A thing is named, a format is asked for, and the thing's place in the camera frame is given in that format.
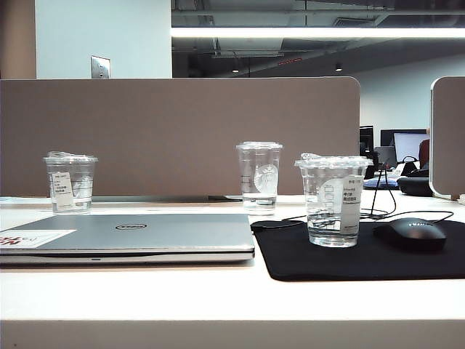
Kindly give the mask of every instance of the white wall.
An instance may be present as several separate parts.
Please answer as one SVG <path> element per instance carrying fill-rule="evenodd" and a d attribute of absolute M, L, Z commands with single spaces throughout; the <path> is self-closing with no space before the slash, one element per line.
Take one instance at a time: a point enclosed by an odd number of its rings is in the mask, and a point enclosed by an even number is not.
<path fill-rule="evenodd" d="M 38 79 L 90 79 L 90 56 L 112 78 L 171 77 L 170 0 L 36 0 Z"/>
<path fill-rule="evenodd" d="M 380 129 L 429 126 L 431 84 L 441 76 L 465 76 L 465 55 L 442 57 L 352 74 L 360 82 L 360 125 Z"/>

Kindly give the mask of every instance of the monitor screen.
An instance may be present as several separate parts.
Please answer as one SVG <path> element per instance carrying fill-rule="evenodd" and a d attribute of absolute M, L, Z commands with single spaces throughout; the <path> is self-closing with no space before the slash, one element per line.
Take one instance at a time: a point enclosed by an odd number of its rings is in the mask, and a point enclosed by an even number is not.
<path fill-rule="evenodd" d="M 381 146 L 391 146 L 395 145 L 394 143 L 394 133 L 424 133 L 426 134 L 426 129 L 382 129 L 381 134 Z"/>
<path fill-rule="evenodd" d="M 360 126 L 360 152 L 373 151 L 373 126 Z"/>
<path fill-rule="evenodd" d="M 428 140 L 429 135 L 416 133 L 394 133 L 395 156 L 397 162 L 402 162 L 406 156 L 419 158 L 420 143 Z"/>

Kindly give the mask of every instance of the fluorescent light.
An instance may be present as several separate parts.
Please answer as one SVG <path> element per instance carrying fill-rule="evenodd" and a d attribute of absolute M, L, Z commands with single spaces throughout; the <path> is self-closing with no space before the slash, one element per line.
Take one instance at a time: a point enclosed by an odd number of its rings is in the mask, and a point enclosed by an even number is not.
<path fill-rule="evenodd" d="M 465 38 L 465 28 L 171 28 L 174 38 Z"/>

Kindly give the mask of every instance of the plastic cup lid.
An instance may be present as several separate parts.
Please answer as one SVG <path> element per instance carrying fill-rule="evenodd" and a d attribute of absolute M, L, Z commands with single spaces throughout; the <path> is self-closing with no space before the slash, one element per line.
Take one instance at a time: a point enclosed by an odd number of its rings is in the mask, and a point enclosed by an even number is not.
<path fill-rule="evenodd" d="M 301 169 L 345 169 L 373 165 L 373 161 L 364 156 L 314 156 L 315 154 L 310 154 L 312 156 L 303 157 L 304 154 L 294 166 Z"/>
<path fill-rule="evenodd" d="M 92 155 L 76 155 L 65 153 L 64 151 L 50 151 L 44 157 L 44 161 L 48 164 L 56 164 L 63 162 L 97 162 L 99 159 Z"/>
<path fill-rule="evenodd" d="M 282 149 L 283 145 L 276 142 L 242 142 L 235 146 L 236 149 Z"/>

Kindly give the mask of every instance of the light switch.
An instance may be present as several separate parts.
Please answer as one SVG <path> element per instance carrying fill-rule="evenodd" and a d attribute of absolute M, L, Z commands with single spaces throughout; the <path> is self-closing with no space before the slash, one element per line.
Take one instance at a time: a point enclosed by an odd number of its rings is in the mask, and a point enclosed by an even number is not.
<path fill-rule="evenodd" d="M 90 63 L 93 79 L 110 78 L 110 58 L 91 56 Z"/>

